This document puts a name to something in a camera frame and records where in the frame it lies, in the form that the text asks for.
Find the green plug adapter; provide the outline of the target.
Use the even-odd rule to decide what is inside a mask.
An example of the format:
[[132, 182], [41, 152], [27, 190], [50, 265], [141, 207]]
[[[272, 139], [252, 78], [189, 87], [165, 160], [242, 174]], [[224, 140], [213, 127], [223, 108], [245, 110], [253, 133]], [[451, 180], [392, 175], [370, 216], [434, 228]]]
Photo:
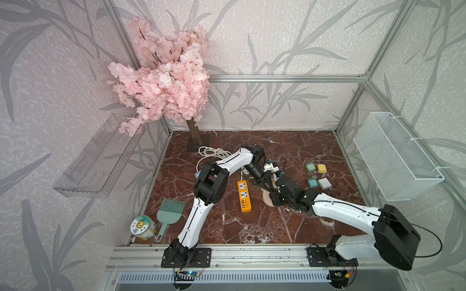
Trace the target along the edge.
[[315, 165], [313, 163], [311, 163], [311, 162], [306, 163], [305, 167], [306, 167], [308, 172], [315, 172], [316, 171]]

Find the white charger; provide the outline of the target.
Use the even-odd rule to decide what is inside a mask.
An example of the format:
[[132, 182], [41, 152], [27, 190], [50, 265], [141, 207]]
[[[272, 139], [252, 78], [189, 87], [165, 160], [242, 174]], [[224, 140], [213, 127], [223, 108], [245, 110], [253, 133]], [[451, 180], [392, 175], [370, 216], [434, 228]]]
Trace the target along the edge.
[[322, 178], [322, 179], [319, 179], [317, 181], [319, 187], [322, 189], [322, 190], [326, 190], [326, 189], [330, 189], [332, 188], [332, 184], [330, 183], [330, 181], [327, 179], [327, 178]]

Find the orange power strip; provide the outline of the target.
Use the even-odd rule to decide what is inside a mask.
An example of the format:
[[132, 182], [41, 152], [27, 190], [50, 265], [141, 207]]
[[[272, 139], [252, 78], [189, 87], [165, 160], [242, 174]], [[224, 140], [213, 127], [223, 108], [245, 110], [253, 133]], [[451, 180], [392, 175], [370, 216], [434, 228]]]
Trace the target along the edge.
[[245, 180], [241, 180], [237, 183], [238, 191], [239, 191], [239, 200], [240, 200], [240, 208], [243, 213], [251, 212], [251, 200], [250, 200], [250, 193], [248, 190], [248, 185]]

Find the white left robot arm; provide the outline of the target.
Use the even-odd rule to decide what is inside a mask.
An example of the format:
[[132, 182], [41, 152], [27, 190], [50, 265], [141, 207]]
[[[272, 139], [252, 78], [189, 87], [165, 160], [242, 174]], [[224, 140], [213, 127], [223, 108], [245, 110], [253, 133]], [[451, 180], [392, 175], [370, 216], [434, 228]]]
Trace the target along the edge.
[[219, 161], [206, 161], [194, 184], [194, 203], [183, 230], [171, 242], [169, 250], [179, 260], [189, 263], [194, 258], [201, 229], [211, 209], [225, 193], [229, 177], [246, 169], [261, 189], [273, 193], [271, 173], [263, 169], [264, 149], [243, 145], [238, 151]]

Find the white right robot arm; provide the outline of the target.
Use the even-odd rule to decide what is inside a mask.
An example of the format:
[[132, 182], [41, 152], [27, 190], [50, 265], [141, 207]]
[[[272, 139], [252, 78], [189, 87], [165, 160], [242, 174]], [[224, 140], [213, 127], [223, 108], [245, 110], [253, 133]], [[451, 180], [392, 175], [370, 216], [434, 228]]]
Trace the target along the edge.
[[383, 259], [400, 270], [411, 270], [421, 241], [419, 232], [394, 206], [368, 207], [346, 202], [313, 189], [302, 190], [291, 178], [280, 177], [269, 194], [272, 204], [339, 221], [363, 232], [340, 236], [330, 247], [345, 260]]

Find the round pink socket base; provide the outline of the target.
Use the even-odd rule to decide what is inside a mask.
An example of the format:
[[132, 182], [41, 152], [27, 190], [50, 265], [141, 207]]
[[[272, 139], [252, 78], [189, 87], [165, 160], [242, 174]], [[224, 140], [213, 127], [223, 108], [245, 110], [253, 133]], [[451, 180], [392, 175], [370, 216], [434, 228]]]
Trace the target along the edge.
[[273, 201], [270, 197], [270, 192], [265, 189], [262, 190], [262, 200], [267, 206], [274, 207]]

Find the teal plug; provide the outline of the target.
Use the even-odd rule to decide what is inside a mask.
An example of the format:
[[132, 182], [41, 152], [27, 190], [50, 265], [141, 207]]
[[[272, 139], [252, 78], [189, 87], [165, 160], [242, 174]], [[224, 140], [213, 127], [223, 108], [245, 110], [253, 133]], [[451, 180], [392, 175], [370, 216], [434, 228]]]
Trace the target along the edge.
[[308, 179], [307, 183], [308, 183], [309, 188], [316, 188], [319, 186], [315, 178]]

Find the yellow plug adapter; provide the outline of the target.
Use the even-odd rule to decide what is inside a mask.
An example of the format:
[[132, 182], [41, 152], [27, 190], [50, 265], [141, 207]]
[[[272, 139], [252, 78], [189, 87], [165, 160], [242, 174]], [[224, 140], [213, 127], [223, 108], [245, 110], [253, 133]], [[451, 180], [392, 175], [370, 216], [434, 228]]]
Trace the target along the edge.
[[318, 171], [319, 173], [326, 173], [326, 172], [327, 172], [326, 165], [324, 165], [324, 164], [318, 164], [318, 165], [317, 165], [317, 171]]

